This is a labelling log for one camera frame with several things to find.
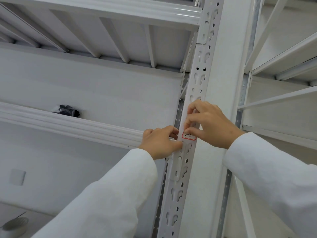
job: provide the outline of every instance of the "light switch plate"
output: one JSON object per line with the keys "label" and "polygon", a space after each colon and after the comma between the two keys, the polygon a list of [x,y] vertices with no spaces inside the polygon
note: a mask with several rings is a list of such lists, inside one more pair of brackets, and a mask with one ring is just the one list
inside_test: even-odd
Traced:
{"label": "light switch plate", "polygon": [[20,169],[12,169],[10,173],[9,183],[13,185],[23,185],[26,172]]}

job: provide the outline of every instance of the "white sleeve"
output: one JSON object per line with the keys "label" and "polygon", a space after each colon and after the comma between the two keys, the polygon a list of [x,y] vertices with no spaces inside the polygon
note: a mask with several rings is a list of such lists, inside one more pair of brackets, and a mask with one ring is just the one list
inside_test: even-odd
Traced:
{"label": "white sleeve", "polygon": [[223,165],[299,237],[317,237],[317,166],[307,165],[254,133],[237,138]]}
{"label": "white sleeve", "polygon": [[156,180],[148,152],[130,150],[32,238],[132,238]]}

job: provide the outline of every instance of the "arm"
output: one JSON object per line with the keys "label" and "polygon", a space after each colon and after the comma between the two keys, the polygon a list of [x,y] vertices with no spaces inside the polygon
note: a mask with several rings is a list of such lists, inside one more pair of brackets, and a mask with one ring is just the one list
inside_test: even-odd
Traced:
{"label": "arm", "polygon": [[[230,122],[220,108],[196,100],[188,107],[186,133],[228,149],[223,164],[300,237],[317,235],[317,166],[307,165]],[[190,127],[201,124],[203,130]]]}
{"label": "arm", "polygon": [[33,238],[132,238],[138,213],[157,180],[154,160],[182,147],[182,142],[169,140],[177,133],[172,126],[147,129],[139,148],[87,186]]}
{"label": "arm", "polygon": [[317,166],[307,165],[255,135],[237,138],[223,164],[300,237],[317,234]]}

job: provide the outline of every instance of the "black object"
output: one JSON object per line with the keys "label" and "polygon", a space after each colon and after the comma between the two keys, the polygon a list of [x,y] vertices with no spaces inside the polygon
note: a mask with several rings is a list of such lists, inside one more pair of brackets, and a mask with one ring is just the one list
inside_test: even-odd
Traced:
{"label": "black object", "polygon": [[77,109],[74,109],[73,107],[69,105],[60,105],[59,112],[54,112],[56,114],[62,114],[62,115],[67,115],[67,116],[72,116],[78,118],[80,116],[80,113]]}

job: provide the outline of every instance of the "person's right hand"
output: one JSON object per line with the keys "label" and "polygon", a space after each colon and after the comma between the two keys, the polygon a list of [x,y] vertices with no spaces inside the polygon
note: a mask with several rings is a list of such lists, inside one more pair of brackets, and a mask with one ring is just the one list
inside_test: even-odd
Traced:
{"label": "person's right hand", "polygon": [[[203,130],[190,127],[192,122],[201,124]],[[212,146],[228,149],[244,132],[223,114],[217,105],[195,100],[188,106],[184,123],[186,134],[194,135]]]}

